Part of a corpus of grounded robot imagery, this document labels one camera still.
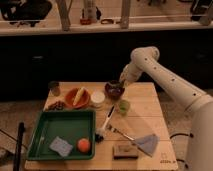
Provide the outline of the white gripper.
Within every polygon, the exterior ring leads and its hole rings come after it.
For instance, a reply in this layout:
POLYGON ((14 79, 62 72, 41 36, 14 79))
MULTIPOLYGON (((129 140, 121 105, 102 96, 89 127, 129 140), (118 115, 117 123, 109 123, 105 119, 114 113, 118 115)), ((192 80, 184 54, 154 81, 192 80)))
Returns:
POLYGON ((120 74, 119 82, 124 88, 136 82, 138 79, 137 70, 132 64, 127 64, 120 74))

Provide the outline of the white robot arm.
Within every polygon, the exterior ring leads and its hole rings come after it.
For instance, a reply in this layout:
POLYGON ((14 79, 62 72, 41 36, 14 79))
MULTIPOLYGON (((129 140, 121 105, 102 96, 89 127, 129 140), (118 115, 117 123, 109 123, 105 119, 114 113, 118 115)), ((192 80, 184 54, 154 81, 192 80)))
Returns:
POLYGON ((193 115, 184 171, 213 171, 213 96, 158 63, 155 46, 135 48, 120 80, 124 85, 148 74, 174 101, 193 115))

